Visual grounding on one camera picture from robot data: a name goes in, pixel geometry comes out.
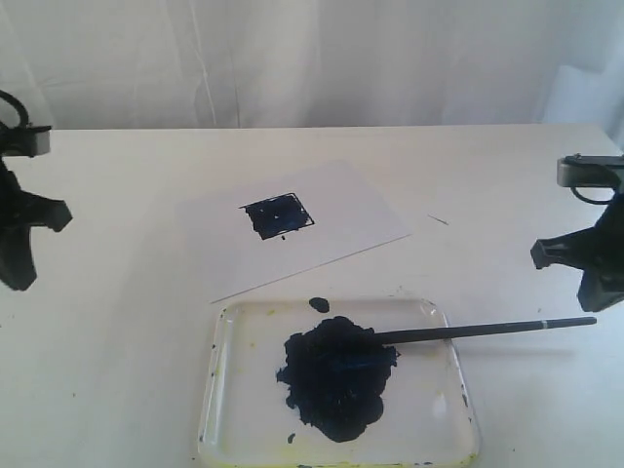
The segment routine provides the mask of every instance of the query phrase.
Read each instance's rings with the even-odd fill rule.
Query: white fabric backdrop
[[[623,84],[622,0],[0,0],[0,88],[57,128],[593,121],[623,144]]]

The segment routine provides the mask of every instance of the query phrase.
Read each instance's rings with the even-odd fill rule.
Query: paint tray
[[[219,314],[199,430],[199,455],[214,468],[466,466],[479,436],[449,340],[396,345],[401,353],[381,395],[384,412],[354,441],[336,443],[286,405],[284,342],[342,315],[376,332],[446,327],[424,300],[242,302]]]

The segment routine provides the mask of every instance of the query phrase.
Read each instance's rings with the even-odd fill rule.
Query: paper sheet
[[[300,221],[301,227],[281,232],[272,221],[279,224],[282,215],[271,210],[297,202],[302,209],[286,229]],[[410,234],[342,161],[190,201],[179,212],[211,302]],[[264,231],[254,230],[262,223]]]

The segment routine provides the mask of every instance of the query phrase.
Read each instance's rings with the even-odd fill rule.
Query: paint brush
[[[439,329],[384,331],[375,334],[357,333],[349,335],[369,340],[375,344],[399,344],[416,341],[432,341],[436,339],[462,338],[465,336],[482,336],[486,334],[502,334],[531,332],[536,330],[562,329],[594,325],[596,317],[575,317],[571,319],[536,320],[533,322],[510,322],[506,324],[472,325],[468,327],[443,327]]]

